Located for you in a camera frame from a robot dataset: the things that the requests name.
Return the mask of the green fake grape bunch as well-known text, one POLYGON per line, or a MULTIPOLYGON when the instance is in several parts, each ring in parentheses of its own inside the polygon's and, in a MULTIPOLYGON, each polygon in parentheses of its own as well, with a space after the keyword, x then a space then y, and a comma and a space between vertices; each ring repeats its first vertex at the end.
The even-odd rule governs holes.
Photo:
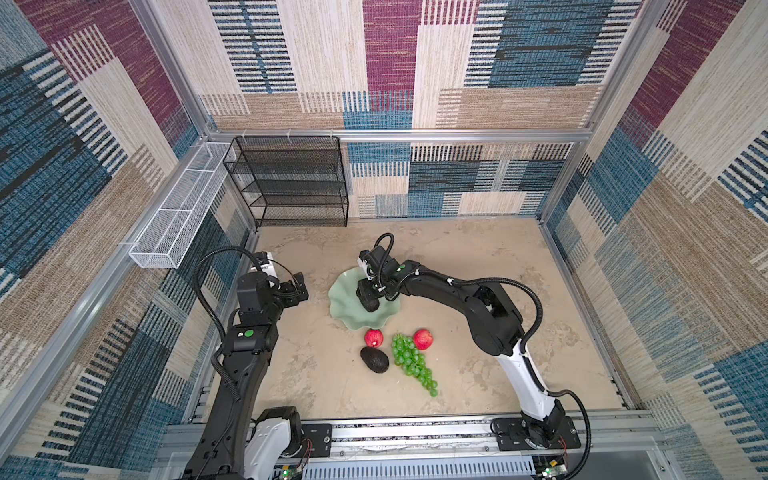
POLYGON ((432 397, 439 395, 438 382, 426 364, 423 350, 411 336, 396 333, 391 342, 394 363, 402 372, 419 382, 432 397))

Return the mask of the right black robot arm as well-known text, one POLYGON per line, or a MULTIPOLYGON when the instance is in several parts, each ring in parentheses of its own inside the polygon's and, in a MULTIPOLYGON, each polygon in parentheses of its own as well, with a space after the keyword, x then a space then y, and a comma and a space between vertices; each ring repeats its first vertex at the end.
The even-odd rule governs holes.
POLYGON ((498 360, 520 403, 520 420, 492 427, 502 449, 517 441, 528 449, 578 449, 589 443, 566 415, 560 398, 567 393, 545 386, 527 351, 543 320, 542 303, 528 286, 500 277, 456 279, 411 260, 400 263, 381 246, 361 251, 358 264, 365 278, 358 282, 357 296, 369 311, 402 294, 465 316, 472 340, 498 360))

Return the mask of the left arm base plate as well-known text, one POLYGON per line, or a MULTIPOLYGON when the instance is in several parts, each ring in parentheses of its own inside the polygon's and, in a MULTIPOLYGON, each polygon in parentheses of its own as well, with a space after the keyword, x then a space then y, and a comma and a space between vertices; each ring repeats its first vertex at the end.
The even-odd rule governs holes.
POLYGON ((330 423, 304 423, 302 425, 299 459, 328 458, 331 455, 333 426, 330 423))

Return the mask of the dark fake avocado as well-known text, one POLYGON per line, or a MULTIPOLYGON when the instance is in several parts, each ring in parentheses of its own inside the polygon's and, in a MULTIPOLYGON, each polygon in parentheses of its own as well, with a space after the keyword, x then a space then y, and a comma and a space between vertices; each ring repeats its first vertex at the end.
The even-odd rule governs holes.
POLYGON ((389 369, 389 357, 378 348, 363 347, 360 350, 360 357, 364 364, 374 373, 382 374, 389 369))
POLYGON ((375 312, 380 307, 380 300, 375 295, 369 295, 363 291, 358 290, 356 295, 362 305, 362 307, 369 313, 375 312))

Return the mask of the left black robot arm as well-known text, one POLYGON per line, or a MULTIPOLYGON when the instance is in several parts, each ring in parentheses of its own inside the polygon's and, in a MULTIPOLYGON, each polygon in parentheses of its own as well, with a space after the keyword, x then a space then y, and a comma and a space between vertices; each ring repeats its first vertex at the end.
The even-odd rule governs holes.
POLYGON ((239 308, 226 322, 202 294, 199 275, 193 275, 195 293, 220 339, 211 357, 220 386, 180 477, 271 479, 279 460, 298 455, 308 441, 294 406, 267 409, 257 419, 252 418, 253 407, 277 345, 277 323, 285 309, 308 300, 309 293, 301 273, 281 281, 270 272, 278 262, 265 252, 224 246, 205 254, 197 266, 201 268, 223 253, 243 255, 252 268, 237 280, 239 308))

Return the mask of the red fake apple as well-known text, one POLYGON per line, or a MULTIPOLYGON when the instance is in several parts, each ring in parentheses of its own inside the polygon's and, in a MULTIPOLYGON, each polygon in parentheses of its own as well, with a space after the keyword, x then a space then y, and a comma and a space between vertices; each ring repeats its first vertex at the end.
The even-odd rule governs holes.
POLYGON ((423 351, 432 346, 434 337, 428 329, 419 329, 413 334, 412 341, 418 350, 423 351))
POLYGON ((364 335, 364 341, 367 347, 380 348, 384 342, 384 335, 378 329, 369 329, 364 335))

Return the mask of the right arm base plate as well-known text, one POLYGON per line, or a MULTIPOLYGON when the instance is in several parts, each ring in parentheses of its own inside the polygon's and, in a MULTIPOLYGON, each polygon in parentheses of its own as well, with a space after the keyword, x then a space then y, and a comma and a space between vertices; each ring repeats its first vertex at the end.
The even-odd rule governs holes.
POLYGON ((578 450, 582 441, 573 420, 566 416, 551 434, 537 431, 522 417, 500 417, 490 423, 500 451, 578 450))

